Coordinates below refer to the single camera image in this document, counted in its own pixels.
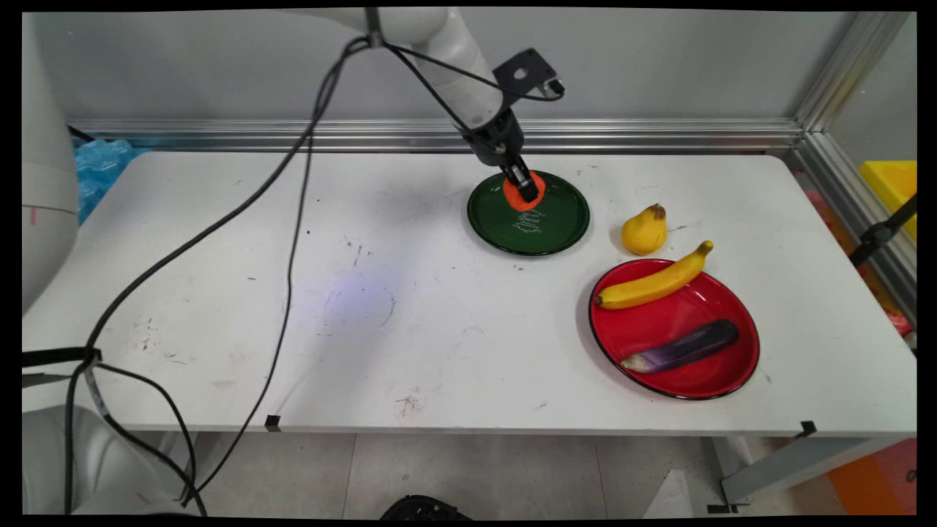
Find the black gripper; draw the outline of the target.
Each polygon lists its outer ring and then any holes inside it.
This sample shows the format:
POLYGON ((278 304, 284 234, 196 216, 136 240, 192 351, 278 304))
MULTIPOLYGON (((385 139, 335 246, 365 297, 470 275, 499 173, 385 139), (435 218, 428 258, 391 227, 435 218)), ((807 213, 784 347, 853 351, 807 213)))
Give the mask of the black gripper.
POLYGON ((507 201, 536 201, 537 180, 521 157, 524 133, 511 108, 502 109, 485 126, 461 130, 461 136, 483 165, 503 171, 502 190, 507 201))

